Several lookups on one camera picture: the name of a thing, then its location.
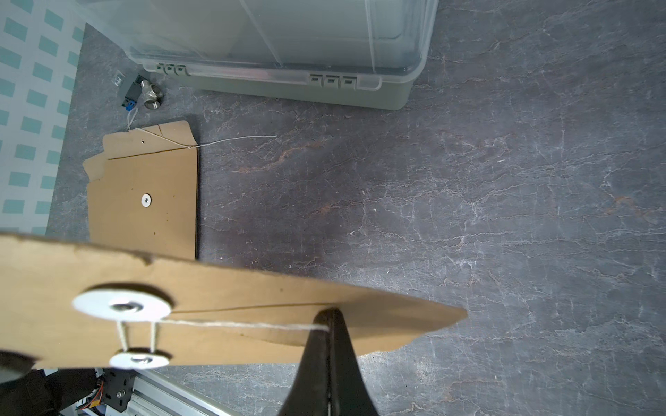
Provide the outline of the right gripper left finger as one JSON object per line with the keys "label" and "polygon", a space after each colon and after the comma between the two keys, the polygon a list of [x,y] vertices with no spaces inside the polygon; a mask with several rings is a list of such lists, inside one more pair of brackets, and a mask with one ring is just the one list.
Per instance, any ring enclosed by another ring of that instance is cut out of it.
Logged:
{"label": "right gripper left finger", "polygon": [[310,331],[298,372],[279,415],[328,415],[330,311],[319,312],[314,324],[323,329]]}

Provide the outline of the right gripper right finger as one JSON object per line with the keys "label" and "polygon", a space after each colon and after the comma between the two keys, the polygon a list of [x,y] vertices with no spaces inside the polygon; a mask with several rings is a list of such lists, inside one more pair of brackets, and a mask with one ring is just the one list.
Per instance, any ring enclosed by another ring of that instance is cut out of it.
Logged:
{"label": "right gripper right finger", "polygon": [[329,372],[331,415],[378,416],[358,365],[343,314],[338,309],[329,316]]}

